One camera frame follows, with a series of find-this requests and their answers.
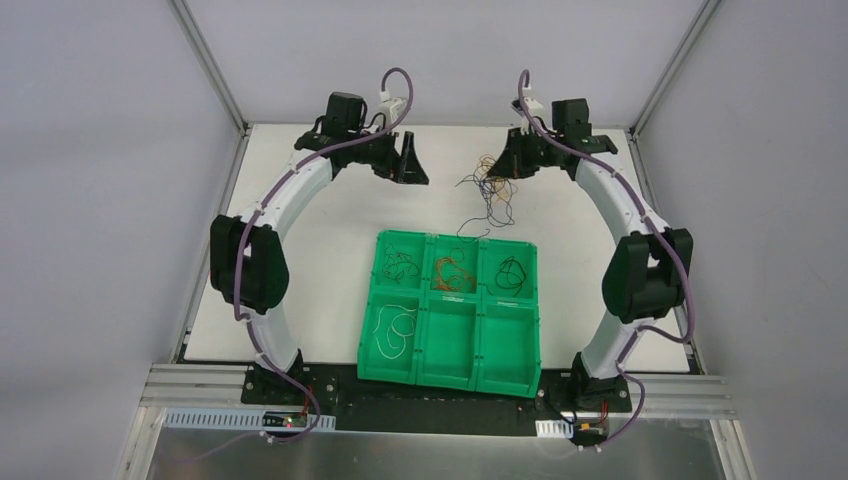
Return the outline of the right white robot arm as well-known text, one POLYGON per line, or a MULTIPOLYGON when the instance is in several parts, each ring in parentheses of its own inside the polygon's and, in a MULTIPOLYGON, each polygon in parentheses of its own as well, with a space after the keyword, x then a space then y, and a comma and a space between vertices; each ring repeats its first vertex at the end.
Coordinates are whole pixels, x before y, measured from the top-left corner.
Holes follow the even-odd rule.
POLYGON ((512 107, 521 124, 509 130, 489 175, 524 179, 545 167, 565 171, 594 203, 615 242, 601 284, 606 311, 575 356, 566 383, 568 400, 590 410, 628 397, 625 364, 641 336, 659 333, 657 321, 691 291, 694 241, 688 230, 669 226, 651 210, 619 162, 604 157, 617 155, 618 148, 608 136, 594 133, 586 100, 554 102, 550 125, 541 118, 543 106, 527 93, 512 107))

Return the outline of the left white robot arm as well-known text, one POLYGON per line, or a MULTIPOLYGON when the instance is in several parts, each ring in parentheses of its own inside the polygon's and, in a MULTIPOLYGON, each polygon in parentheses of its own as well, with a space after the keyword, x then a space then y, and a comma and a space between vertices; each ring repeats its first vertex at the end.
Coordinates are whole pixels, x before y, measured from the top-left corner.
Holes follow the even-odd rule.
POLYGON ((278 178, 239 214, 218 215, 210 226, 210 282, 245 325, 255 364, 270 373, 266 389, 281 404, 297 402, 305 378, 292 369, 300 355, 283 299, 290 271, 284 239, 308 203, 351 164, 365 165, 379 178, 401 185, 426 185, 414 135, 396 129, 408 115, 411 96, 380 93, 375 114, 383 126, 365 126, 364 99, 334 92, 325 114, 294 143, 278 178))

